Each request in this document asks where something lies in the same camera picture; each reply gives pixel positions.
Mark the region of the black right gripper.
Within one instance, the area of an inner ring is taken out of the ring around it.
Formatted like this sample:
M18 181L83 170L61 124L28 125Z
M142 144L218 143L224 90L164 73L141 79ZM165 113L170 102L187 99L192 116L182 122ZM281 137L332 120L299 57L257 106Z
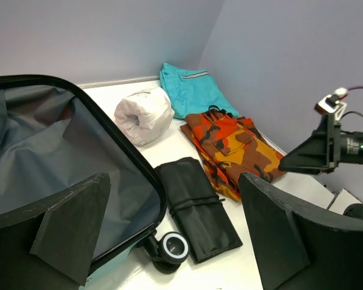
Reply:
M319 175L340 163L363 165L363 132L342 131L334 114L324 114L311 136L280 161L284 172Z

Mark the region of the pink and teal suitcase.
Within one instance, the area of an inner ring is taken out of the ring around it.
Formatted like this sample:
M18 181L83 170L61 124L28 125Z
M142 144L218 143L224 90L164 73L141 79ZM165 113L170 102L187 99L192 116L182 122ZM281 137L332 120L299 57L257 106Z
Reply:
M176 272L189 245L176 232L155 238L167 206L164 186L109 116L66 80L0 77L0 214L99 173L109 175L111 190L83 286L134 247L144 248L158 271Z

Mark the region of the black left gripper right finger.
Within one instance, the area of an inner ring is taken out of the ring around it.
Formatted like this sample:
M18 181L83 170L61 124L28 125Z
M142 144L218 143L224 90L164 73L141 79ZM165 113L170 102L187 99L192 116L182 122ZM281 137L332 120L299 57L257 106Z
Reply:
M252 173L241 200L263 289L363 289L363 220L292 196Z

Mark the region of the teal shorts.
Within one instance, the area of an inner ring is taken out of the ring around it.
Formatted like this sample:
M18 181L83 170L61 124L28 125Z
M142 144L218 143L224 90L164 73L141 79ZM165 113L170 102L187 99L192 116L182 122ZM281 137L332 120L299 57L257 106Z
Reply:
M203 113L212 105L234 116L239 115L205 70L186 70L164 63L160 71L160 86L171 101L176 119Z

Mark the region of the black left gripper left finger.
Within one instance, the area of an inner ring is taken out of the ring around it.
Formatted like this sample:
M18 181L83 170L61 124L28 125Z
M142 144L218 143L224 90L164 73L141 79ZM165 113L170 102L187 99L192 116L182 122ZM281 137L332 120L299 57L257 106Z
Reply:
M106 173L0 214L0 289L79 289L111 190Z

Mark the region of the white plastic bag bundle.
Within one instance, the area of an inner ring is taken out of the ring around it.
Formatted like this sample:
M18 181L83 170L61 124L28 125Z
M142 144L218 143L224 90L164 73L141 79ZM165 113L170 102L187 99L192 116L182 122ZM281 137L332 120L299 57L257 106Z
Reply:
M168 130L174 114L167 93L158 87L122 98L116 106L114 118L130 142L142 147Z

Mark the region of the orange camouflage pants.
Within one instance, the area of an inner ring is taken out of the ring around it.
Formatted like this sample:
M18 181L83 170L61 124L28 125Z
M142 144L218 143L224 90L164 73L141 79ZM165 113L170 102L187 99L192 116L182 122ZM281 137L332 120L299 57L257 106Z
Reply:
M239 178L253 173L272 183L286 174L279 170L283 155L274 149L251 118L235 117L212 105L199 114L189 114L181 131L195 146L214 190L241 201Z

